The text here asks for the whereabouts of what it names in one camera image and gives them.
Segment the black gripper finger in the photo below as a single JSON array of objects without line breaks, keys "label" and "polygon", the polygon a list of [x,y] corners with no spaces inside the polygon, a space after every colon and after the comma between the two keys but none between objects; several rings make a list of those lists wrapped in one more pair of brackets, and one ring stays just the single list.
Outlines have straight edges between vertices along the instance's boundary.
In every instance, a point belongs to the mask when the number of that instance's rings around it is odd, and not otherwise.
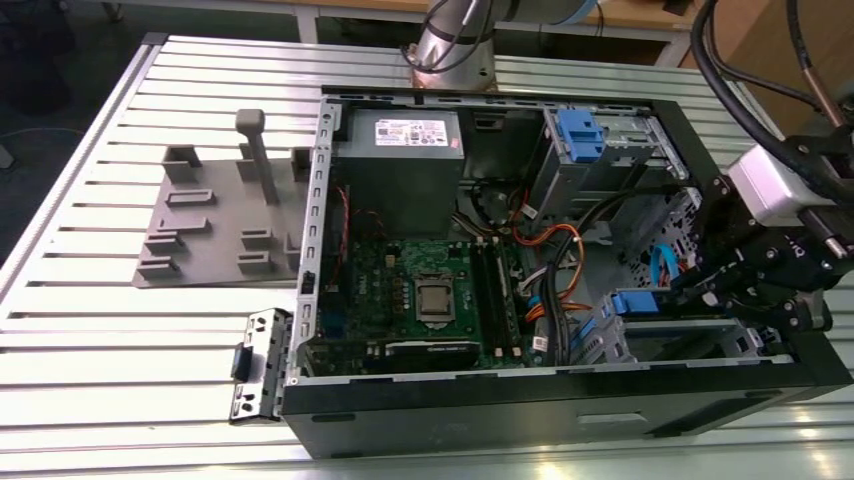
[{"label": "black gripper finger", "polygon": [[703,189],[691,238],[696,245],[695,266],[677,279],[681,301],[696,301],[712,293],[720,297],[736,282],[740,249],[756,234],[753,216],[732,178],[720,174]]},{"label": "black gripper finger", "polygon": [[825,300],[825,288],[813,291],[789,290],[764,285],[753,287],[756,296],[741,296],[713,281],[700,284],[700,291],[712,294],[729,316],[781,332],[828,332],[833,328],[833,314]]}]

